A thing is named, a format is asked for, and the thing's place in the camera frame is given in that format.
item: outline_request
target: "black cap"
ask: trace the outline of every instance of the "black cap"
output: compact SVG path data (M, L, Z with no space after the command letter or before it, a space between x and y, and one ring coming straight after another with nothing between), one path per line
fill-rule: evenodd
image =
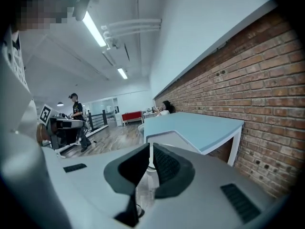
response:
M69 96L69 98L73 98L74 96L78 97L78 95L77 95L76 93L74 93L74 94L71 94L71 95Z

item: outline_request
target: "light blue table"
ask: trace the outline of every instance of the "light blue table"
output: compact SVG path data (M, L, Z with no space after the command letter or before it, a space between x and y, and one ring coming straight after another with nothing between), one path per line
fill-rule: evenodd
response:
M176 136L191 146L195 152L206 155L233 137L228 160L228 164L232 166L243 124L243 120L177 112L145 120L144 142L168 135L166 144L173 145Z

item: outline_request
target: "long black hair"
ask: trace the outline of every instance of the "long black hair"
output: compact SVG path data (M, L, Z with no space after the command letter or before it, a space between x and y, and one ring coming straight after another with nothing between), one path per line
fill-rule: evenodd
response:
M168 110L170 112L170 114L175 113L176 109L175 107L171 104L171 102L169 101L163 101L162 103L164 103L166 110Z

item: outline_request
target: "man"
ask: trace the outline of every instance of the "man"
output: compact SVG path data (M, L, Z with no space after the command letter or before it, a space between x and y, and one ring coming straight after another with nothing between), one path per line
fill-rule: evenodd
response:
M71 118L73 118L74 120L85 121L82 116L82 104L78 102L78 95L76 93L73 93L69 96L69 98L74 103L73 114L71 115ZM90 140L85 135L84 129L85 127L80 128L77 133L77 138L81 138L81 152L86 151L88 146L91 145Z

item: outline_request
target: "glass wall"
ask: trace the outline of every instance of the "glass wall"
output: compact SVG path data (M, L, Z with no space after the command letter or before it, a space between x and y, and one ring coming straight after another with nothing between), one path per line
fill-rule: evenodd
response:
M98 100L89 103L89 110L92 115L99 115L105 110L107 122L115 122L115 112L113 99Z

